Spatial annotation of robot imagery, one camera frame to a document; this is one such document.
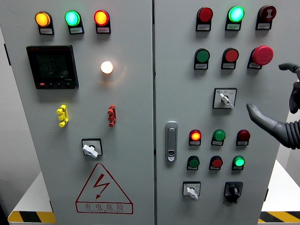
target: yellow black hazard stripe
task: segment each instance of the yellow black hazard stripe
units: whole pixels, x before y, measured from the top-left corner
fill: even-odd
[[[9,215],[8,221],[24,223],[56,223],[53,212],[13,211]]]
[[[300,223],[300,212],[261,212],[259,223]]]

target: robotic arm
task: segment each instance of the robotic arm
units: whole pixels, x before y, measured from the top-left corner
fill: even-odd
[[[300,67],[298,65],[284,63],[279,65],[279,69],[289,69],[292,73],[296,73],[300,80]],[[300,82],[295,82],[293,85],[289,106],[290,112],[293,114],[300,109]],[[294,123],[282,123],[265,116],[255,105],[247,104],[247,109],[250,119],[256,125],[267,131],[287,148],[300,149],[300,120]]]

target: warning sign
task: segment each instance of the warning sign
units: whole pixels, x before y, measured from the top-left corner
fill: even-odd
[[[97,163],[76,200],[79,213],[133,214],[133,203],[117,181]]]

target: lightning bolt symbol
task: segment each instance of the lightning bolt symbol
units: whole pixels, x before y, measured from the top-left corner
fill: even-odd
[[[101,193],[102,193],[102,192],[107,188],[107,186],[110,184],[110,182],[109,182],[109,183],[105,183],[105,184],[99,184],[99,182],[102,180],[103,177],[104,177],[104,174],[102,173],[102,174],[100,175],[100,177],[98,178],[97,182],[96,182],[95,185],[94,185],[94,188],[97,188],[97,187],[100,187],[100,186],[104,186],[104,185],[105,185],[104,189],[100,192],[100,194],[98,194],[98,195],[96,196],[96,199],[98,199],[98,198],[101,197]]]

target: green indicator light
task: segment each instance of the green indicator light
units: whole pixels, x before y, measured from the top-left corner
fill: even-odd
[[[243,166],[245,164],[245,159],[243,156],[237,156],[233,159],[233,163],[236,166]]]
[[[192,167],[192,168],[197,167],[199,164],[200,164],[199,161],[196,160],[196,159],[192,159],[192,160],[189,162],[189,165],[190,165],[190,167]]]
[[[210,58],[210,54],[206,50],[201,50],[197,54],[197,60],[199,62],[206,62]]]
[[[76,11],[68,11],[65,15],[65,20],[69,26],[77,26],[80,22],[80,16]]]
[[[213,134],[216,141],[221,142],[226,138],[225,132],[223,130],[216,130]]]
[[[228,13],[229,19],[234,23],[240,22],[243,19],[244,15],[245,11],[241,6],[232,7]]]

